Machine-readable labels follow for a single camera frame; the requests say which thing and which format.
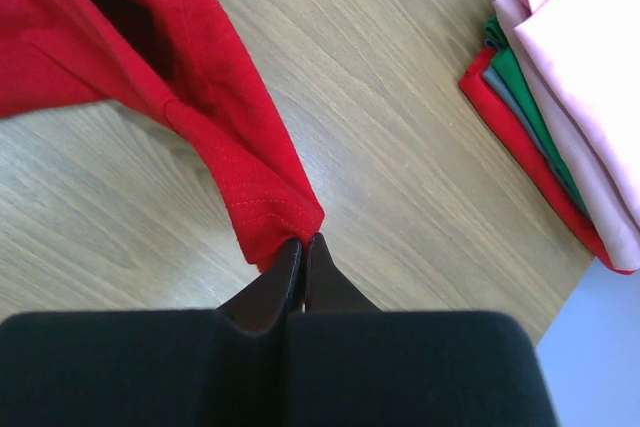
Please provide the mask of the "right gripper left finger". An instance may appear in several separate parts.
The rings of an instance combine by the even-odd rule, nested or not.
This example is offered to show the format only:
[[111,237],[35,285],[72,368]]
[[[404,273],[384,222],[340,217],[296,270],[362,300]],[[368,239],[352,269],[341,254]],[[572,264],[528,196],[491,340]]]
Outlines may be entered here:
[[263,335],[303,302],[303,245],[285,242],[271,267],[216,311],[242,332]]

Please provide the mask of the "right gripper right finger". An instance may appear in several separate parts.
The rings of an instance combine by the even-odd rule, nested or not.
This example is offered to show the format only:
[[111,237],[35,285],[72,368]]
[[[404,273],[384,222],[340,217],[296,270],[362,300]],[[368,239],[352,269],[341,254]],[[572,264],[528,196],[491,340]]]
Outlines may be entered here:
[[380,309],[337,268],[321,233],[316,233],[308,246],[305,274],[306,312],[380,312]]

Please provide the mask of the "red t shirt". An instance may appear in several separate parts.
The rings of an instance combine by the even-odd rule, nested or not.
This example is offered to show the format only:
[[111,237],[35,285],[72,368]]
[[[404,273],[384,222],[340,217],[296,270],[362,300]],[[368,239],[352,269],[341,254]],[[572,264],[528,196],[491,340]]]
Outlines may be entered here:
[[103,99],[193,146],[249,263],[319,231],[323,209],[218,0],[1,0],[3,117]]

